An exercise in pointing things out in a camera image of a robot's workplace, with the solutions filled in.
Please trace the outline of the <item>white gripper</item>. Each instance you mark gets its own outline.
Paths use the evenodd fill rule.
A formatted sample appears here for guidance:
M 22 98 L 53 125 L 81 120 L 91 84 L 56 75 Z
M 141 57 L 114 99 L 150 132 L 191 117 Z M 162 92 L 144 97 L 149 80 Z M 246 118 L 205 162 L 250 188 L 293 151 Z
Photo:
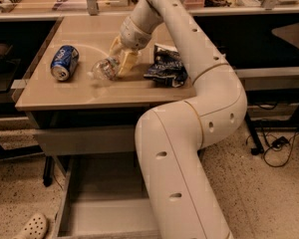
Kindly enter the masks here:
M 119 78 L 124 77 L 137 63 L 139 52 L 134 50 L 145 48 L 151 39 L 151 33 L 148 17 L 128 16 L 124 20 L 120 36 L 114 39 L 109 52 L 111 57 L 120 55 Z

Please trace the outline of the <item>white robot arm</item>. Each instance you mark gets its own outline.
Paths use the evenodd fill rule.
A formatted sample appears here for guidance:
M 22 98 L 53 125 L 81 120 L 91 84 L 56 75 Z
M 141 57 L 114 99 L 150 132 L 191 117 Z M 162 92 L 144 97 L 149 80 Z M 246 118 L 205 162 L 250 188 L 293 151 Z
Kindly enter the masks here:
M 195 89 L 192 98 L 155 107 L 139 119 L 135 144 L 162 239 L 234 239 L 198 151 L 242 124 L 247 98 L 237 75 L 180 0 L 140 0 L 113 51 L 142 49 L 165 24 Z

